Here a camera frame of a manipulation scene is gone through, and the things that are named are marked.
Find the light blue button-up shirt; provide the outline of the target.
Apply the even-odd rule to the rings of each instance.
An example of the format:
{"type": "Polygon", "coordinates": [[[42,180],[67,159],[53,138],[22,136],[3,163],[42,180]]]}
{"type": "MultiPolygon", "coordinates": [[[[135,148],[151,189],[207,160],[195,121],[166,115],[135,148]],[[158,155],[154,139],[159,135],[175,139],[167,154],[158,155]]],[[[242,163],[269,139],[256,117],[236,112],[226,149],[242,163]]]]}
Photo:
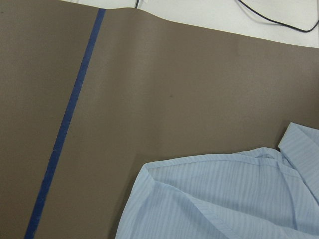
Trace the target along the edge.
{"type": "Polygon", "coordinates": [[[316,239],[319,132],[290,123],[278,149],[147,163],[118,239],[316,239]]]}

